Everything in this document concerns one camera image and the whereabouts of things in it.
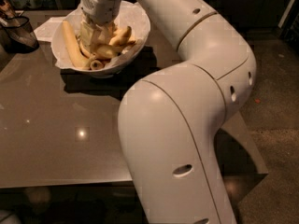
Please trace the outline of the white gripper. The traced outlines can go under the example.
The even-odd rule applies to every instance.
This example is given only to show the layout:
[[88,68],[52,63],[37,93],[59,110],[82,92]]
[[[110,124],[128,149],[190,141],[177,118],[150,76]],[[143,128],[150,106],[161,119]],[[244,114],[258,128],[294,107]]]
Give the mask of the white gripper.
[[[110,42],[115,30],[115,23],[112,22],[119,14],[121,0],[80,0],[82,12],[96,24],[95,43],[105,45]],[[80,40],[84,48],[93,52],[93,34],[95,26],[86,21],[80,23]]]

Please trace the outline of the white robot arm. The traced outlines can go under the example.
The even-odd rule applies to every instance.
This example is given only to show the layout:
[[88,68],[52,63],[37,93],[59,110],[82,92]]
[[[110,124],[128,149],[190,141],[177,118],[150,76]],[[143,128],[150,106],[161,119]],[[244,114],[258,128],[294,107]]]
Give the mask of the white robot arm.
[[[123,96],[121,148],[148,222],[236,224],[214,151],[222,124],[249,99],[253,52],[203,0],[136,0],[181,59]],[[98,24],[121,0],[81,0]]]

